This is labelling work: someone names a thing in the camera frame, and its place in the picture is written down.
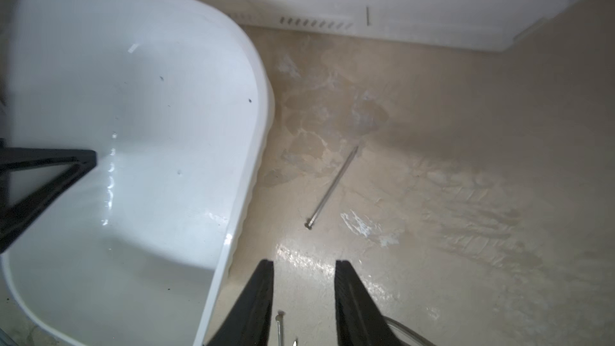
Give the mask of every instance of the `stained floor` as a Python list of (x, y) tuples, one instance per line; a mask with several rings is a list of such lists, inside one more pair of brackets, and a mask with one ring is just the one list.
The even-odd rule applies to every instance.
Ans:
[[(613, 344), (613, 8), (583, 0), (503, 54), (247, 28), (275, 120), (207, 339), (267, 258), (287, 345), (336, 343), (336, 259), (440, 346)], [(0, 304), (19, 344), (59, 344)]]

